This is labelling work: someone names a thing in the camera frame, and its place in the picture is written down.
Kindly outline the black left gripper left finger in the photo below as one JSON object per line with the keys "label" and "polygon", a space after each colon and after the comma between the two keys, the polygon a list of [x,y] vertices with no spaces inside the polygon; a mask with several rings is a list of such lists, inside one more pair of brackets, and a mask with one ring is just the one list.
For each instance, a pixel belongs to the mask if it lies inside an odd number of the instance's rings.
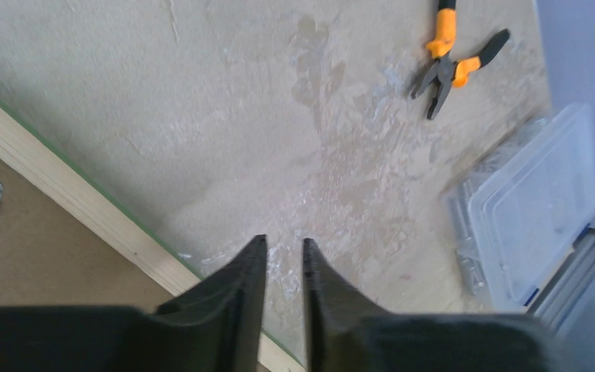
{"label": "black left gripper left finger", "polygon": [[254,371],[267,238],[155,312],[119,305],[0,307],[0,371]]}

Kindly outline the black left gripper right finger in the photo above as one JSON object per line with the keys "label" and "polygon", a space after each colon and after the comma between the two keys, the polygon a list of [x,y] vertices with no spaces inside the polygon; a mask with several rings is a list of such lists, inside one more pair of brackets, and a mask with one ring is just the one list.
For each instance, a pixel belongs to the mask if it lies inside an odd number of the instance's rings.
{"label": "black left gripper right finger", "polygon": [[522,314],[400,314],[371,301],[303,241],[308,371],[571,371],[562,345]]}

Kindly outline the green wooden picture frame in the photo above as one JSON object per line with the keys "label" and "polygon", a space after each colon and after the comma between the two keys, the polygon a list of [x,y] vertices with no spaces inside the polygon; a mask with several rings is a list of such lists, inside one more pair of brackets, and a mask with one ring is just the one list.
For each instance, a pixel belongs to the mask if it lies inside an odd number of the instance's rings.
{"label": "green wooden picture frame", "polygon": [[[155,312],[199,280],[0,105],[0,307]],[[257,366],[302,365],[260,331]]]}

